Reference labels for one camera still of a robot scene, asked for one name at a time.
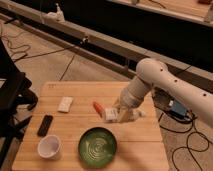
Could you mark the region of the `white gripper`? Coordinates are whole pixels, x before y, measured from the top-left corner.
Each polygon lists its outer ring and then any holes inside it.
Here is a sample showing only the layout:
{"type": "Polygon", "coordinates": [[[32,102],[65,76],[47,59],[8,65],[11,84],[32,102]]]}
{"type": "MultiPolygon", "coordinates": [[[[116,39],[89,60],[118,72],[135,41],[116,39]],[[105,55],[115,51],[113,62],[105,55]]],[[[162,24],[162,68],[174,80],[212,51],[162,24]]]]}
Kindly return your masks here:
{"type": "Polygon", "coordinates": [[[120,109],[117,116],[119,123],[129,119],[129,110],[140,106],[140,101],[131,94],[121,94],[114,103],[114,107],[120,109]]]}

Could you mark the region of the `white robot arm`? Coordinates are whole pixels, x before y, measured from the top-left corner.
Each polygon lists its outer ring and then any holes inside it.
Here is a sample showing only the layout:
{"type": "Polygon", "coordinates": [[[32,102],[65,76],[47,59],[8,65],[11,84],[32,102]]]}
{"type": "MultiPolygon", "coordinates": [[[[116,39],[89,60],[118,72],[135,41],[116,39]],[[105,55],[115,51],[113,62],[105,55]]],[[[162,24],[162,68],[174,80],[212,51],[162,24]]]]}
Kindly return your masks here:
{"type": "Polygon", "coordinates": [[[213,94],[183,81],[158,60],[145,58],[136,66],[136,75],[121,91],[114,106],[118,109],[118,122],[126,122],[131,111],[144,101],[152,88],[160,88],[178,100],[213,128],[213,94]]]}

